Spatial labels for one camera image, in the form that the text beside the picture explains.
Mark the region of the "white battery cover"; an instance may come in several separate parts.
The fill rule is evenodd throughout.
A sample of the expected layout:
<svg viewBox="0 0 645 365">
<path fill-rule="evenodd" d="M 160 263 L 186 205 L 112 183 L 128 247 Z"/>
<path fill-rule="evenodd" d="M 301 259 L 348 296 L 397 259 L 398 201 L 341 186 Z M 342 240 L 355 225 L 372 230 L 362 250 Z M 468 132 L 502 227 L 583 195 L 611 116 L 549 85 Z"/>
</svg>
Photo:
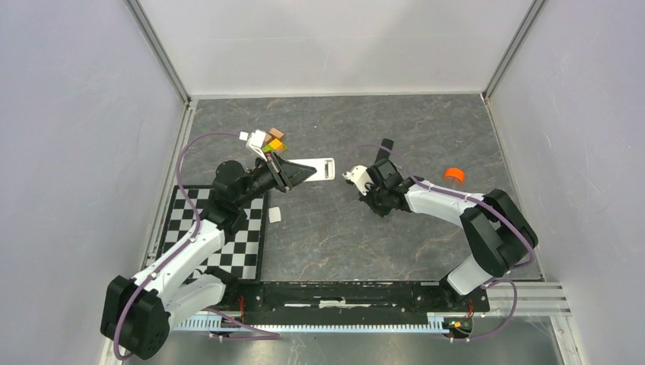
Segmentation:
<svg viewBox="0 0 645 365">
<path fill-rule="evenodd" d="M 271 224 L 281 221 L 281 209 L 279 207 L 271 207 L 268 209 L 268 221 Z"/>
</svg>

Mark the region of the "white remote control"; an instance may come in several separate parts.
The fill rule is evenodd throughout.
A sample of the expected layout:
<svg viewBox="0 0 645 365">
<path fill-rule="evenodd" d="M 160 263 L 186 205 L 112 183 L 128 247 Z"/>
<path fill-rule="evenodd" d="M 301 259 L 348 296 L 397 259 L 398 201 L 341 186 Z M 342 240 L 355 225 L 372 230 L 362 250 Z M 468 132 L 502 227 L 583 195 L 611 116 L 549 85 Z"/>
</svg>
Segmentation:
<svg viewBox="0 0 645 365">
<path fill-rule="evenodd" d="M 335 159 L 331 157 L 290 159 L 289 162 L 312 167 L 316 172 L 305 182 L 331 181 L 335 178 Z"/>
</svg>

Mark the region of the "black remote control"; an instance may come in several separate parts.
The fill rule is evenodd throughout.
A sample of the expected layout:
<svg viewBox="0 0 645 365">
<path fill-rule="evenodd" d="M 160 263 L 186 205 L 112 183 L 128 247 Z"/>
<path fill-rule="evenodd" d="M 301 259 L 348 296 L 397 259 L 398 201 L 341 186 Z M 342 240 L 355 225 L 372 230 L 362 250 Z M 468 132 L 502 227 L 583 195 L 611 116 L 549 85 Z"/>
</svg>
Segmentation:
<svg viewBox="0 0 645 365">
<path fill-rule="evenodd" d="M 384 139 L 381 141 L 381 150 L 382 150 L 382 151 L 384 151 L 384 152 L 385 152 L 385 153 L 387 153 L 387 154 L 391 154 L 391 153 L 392 153 L 393 145 L 394 145 L 394 141 L 393 141 L 393 140 L 388 139 L 388 138 L 384 138 Z"/>
</svg>

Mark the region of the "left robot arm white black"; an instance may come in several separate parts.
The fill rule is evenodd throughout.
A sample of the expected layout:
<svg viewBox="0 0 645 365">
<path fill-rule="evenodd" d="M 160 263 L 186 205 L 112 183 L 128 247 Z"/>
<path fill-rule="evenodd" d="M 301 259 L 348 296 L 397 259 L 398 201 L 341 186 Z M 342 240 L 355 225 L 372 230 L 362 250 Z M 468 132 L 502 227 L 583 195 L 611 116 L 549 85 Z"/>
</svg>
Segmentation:
<svg viewBox="0 0 645 365">
<path fill-rule="evenodd" d="M 271 189 L 289 192 L 317 172 L 315 167 L 284 160 L 274 152 L 246 169 L 235 160 L 219 165 L 208 203 L 187 233 L 147 268 L 131 278 L 116 276 L 107 286 L 100 333 L 117 348 L 147 360 L 170 332 L 210 306 L 231 309 L 239 300 L 230 275 L 213 269 L 191 284 L 185 280 L 212 253 L 243 228 L 244 208 Z"/>
</svg>

